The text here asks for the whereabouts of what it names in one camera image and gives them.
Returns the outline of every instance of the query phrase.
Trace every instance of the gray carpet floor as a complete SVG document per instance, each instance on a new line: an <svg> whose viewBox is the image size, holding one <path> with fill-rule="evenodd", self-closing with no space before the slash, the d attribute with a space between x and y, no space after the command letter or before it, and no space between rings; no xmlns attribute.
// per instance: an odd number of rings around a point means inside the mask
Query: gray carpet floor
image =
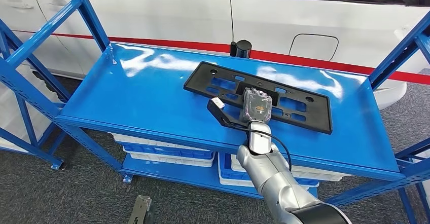
<svg viewBox="0 0 430 224"><path fill-rule="evenodd" d="M60 78L73 91L79 81ZM409 84L399 102L381 112L395 152L429 136L430 87ZM88 134L118 159L121 147L110 134ZM50 141L58 134L53 132ZM70 137L56 155L70 169L53 171L35 157L0 152L0 223L127 223L137 195L151 196L156 223L272 223L264 201L166 182L134 177L131 184ZM346 177L323 182L324 199L369 179ZM414 188L407 189L418 223L427 223ZM408 223L396 191L342 208L352 223Z"/></svg>

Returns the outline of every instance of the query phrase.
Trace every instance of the car door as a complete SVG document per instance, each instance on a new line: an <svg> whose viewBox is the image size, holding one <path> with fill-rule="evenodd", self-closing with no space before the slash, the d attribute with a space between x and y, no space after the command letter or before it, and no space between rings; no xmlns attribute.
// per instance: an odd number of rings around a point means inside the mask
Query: car door
<svg viewBox="0 0 430 224"><path fill-rule="evenodd" d="M231 3L234 38L250 41L253 50L367 67L376 67L429 11L428 7L415 7L422 5L420 0L231 0ZM270 57L259 58L270 60ZM418 52L399 70L416 73L426 66L426 60ZM400 83L389 80L380 88Z"/></svg>
<svg viewBox="0 0 430 224"><path fill-rule="evenodd" d="M0 0L0 18L23 42L46 23L36 0ZM53 73L73 77L82 74L76 59L54 35L48 37L34 54Z"/></svg>
<svg viewBox="0 0 430 224"><path fill-rule="evenodd" d="M38 0L47 18L70 0ZM229 52L230 0L90 0L111 41ZM87 73L101 52L78 13L56 31Z"/></svg>

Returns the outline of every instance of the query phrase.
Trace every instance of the blue shelf frame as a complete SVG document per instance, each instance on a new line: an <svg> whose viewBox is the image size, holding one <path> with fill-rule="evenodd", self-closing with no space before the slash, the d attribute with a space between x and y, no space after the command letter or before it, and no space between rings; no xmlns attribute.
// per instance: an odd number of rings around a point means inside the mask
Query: blue shelf frame
<svg viewBox="0 0 430 224"><path fill-rule="evenodd" d="M95 38L98 46L105 52L109 47L109 39L104 32L100 21L98 20L89 0L71 0L64 6L52 19L48 21L38 32L36 32L28 41L22 43L13 33L0 21L0 49L6 53L5 59L0 59L0 81L12 89L17 97L22 98L45 116L47 116L53 124L57 125L60 129L67 133L77 142L86 147L90 152L98 156L102 161L111 166L124 178L125 182L130 182L134 174L142 176L158 177L160 179L173 180L168 176L155 176L148 172L131 169L130 166L135 166L129 156L126 157L124 163L115 160L108 154L99 144L92 140L81 128L77 125L69 125L57 119L57 115L61 111L63 105L50 102L41 92L34 88L24 77L22 77L16 70L24 59L27 59L34 68L36 68L43 78L49 83L60 95L63 102L67 103L70 95L67 91L55 80L55 78L43 67L32 52L40 45L68 16L75 10L78 10L83 17L85 23L90 29L93 37ZM372 89L378 88L396 69L398 69L408 58L410 58L416 51L420 50L425 58L430 61L430 12L416 25L415 28L399 43L399 45L382 61L382 63L373 71L369 76L369 82ZM7 47L11 47L15 52L11 55L8 54ZM13 135L8 132L0 131L6 137L14 139ZM46 153L40 153L39 149L29 145L30 154L37 155L47 161L52 160L52 157ZM382 193L398 190L402 200L405 203L405 209L408 217L413 221L413 214L411 214L410 205L405 198L404 187L415 184L420 193L422 200L425 200L423 187L421 182L430 179L430 159L417 157L416 154L428 150L430 148L430 138L418 144L415 144L407 149L395 154L400 174L397 178L392 180L372 180L357 188L345 191L337 196L331 197L327 202L334 205L346 205L358 200L369 198L372 196L380 195ZM191 181L184 180L188 184L193 184ZM428 204L424 204L425 212L430 217L430 210Z"/></svg>

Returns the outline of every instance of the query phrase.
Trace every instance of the blue metal post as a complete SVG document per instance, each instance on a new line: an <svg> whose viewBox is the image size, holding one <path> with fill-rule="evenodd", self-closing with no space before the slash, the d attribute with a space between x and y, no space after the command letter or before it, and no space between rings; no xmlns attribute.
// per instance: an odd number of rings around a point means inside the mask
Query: blue metal post
<svg viewBox="0 0 430 224"><path fill-rule="evenodd" d="M61 144L61 142L64 140L64 137L66 136L66 133L62 131L60 135L55 139L54 143L52 144L51 148L49 148L48 154L52 155L54 154L54 151L57 149L57 147Z"/></svg>
<svg viewBox="0 0 430 224"><path fill-rule="evenodd" d="M9 51L8 41L4 32L0 29L0 53L3 54L3 58L8 58L11 53Z"/></svg>
<svg viewBox="0 0 430 224"><path fill-rule="evenodd" d="M46 98L39 90L37 90L30 82L28 82L20 73L9 66L3 59L0 58L0 81L8 86L15 93L24 98L29 104L39 110L42 114L48 117L60 129L70 135L73 139L87 148L90 152L98 156L106 164L115 169L125 179L130 176L121 172L122 164L106 152L99 144L97 144L90 136L82 129L75 126L64 125L56 120L59 113L59 108Z"/></svg>
<svg viewBox="0 0 430 224"><path fill-rule="evenodd" d="M406 35L406 37L393 49L393 51L370 74L369 80L372 89L378 88L388 77L394 73L406 60L408 60L418 48L424 49L423 53L429 53L428 38L423 32L430 26L430 12Z"/></svg>
<svg viewBox="0 0 430 224"><path fill-rule="evenodd" d="M18 67L24 59L29 57L80 5L81 0L71 0L57 14L55 14L42 28L20 46L6 59L12 67Z"/></svg>
<svg viewBox="0 0 430 224"><path fill-rule="evenodd" d="M417 188L419 198L421 199L422 206L424 207L424 212L427 217L427 221L430 222L430 207L428 206L424 186L422 185L421 182L417 183L415 186Z"/></svg>
<svg viewBox="0 0 430 224"><path fill-rule="evenodd" d="M406 212L406 216L408 217L409 224L417 224L416 219L415 219L414 210L411 206L411 202L409 202L409 198L408 198L408 195L406 194L405 188L400 188L400 189L398 189L398 191L399 191L400 199L403 203L403 207L404 207L405 212Z"/></svg>
<svg viewBox="0 0 430 224"><path fill-rule="evenodd" d="M95 41L103 52L106 50L106 47L110 43L108 36L106 35L101 23L95 14L93 7L89 0L82 0L83 3L79 7L79 12L81 13L82 18L87 24L88 29L93 35Z"/></svg>
<svg viewBox="0 0 430 224"><path fill-rule="evenodd" d="M47 154L46 152L40 150L39 148L25 142L24 140L16 137L15 135L9 133L8 131L0 128L0 137L2 137L3 139L13 142L15 145L25 149L26 151L30 152L31 154L52 163L51 168L58 170L61 166L61 163L63 162L62 160L55 158L53 156L51 156L50 154Z"/></svg>
<svg viewBox="0 0 430 224"><path fill-rule="evenodd" d="M0 30L4 32L6 40L8 41L9 47L13 50L17 50L23 45L22 41L6 26L6 24L0 19ZM28 62L41 74L43 79L58 93L63 101L68 101L70 93L55 79L55 77L49 73L49 71L43 66L43 64L33 55L30 54Z"/></svg>
<svg viewBox="0 0 430 224"><path fill-rule="evenodd" d="M16 100L18 102L19 110L21 111L25 129L27 130L28 138L30 139L30 142L32 145L37 146L38 140L36 139L36 134L34 133L34 128L33 128L33 124L31 123L31 117L30 117L30 114L28 113L27 105L19 95L16 95Z"/></svg>
<svg viewBox="0 0 430 224"><path fill-rule="evenodd" d="M421 141L418 144L412 145L398 153L396 153L396 158L405 158L408 155L416 155L430 148L430 138Z"/></svg>
<svg viewBox="0 0 430 224"><path fill-rule="evenodd" d="M430 159L406 166L401 170L405 178L397 181L384 181L373 180L365 183L357 188L347 190L337 196L331 197L327 200L328 203L334 205L346 205L359 201L362 199L370 198L376 195L383 194L391 190L398 190L411 184L416 184L430 179Z"/></svg>

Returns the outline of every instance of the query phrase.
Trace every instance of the blue metal shelf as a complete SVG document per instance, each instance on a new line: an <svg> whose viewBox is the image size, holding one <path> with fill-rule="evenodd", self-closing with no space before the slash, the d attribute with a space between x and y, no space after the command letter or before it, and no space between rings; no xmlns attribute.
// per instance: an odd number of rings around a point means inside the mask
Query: blue metal shelf
<svg viewBox="0 0 430 224"><path fill-rule="evenodd" d="M78 10L103 55L70 98L68 92L32 55L74 10ZM147 139L183 144L235 154L245 135L221 127L206 111L207 98L183 90L183 84L199 62L213 62L235 70L311 90L330 98L333 133L326 135L271 121L272 133L287 143L293 164L374 178L327 201L345 205L415 184L425 199L422 181L430 179L430 159L415 156L430 148L430 139L394 155L375 102L373 91L416 51L430 61L430 12L369 76L249 60L110 43L88 0L71 0L28 41L22 43L0 20L0 81L37 108L54 124L98 156L130 182L132 175L151 176L245 196L259 197L255 190L221 186L215 167L198 168L167 163L153 164L127 155L118 162L81 128L86 127ZM7 47L15 50L9 54ZM36 68L60 95L65 105L49 101L16 70L24 59ZM228 107L238 115L236 108ZM59 163L53 151L41 151L39 143L20 140L0 129L0 135L31 154ZM60 143L53 144L55 150ZM406 203L408 216L413 215ZM430 218L428 205L424 205Z"/></svg>
<svg viewBox="0 0 430 224"><path fill-rule="evenodd" d="M236 154L246 135L222 127L207 111L206 97L183 89L201 61L330 98L331 135L269 122L272 133L287 142L293 164L384 180L404 177L370 83L357 74L112 43L56 119L79 127ZM240 111L234 107L226 110L237 116Z"/></svg>

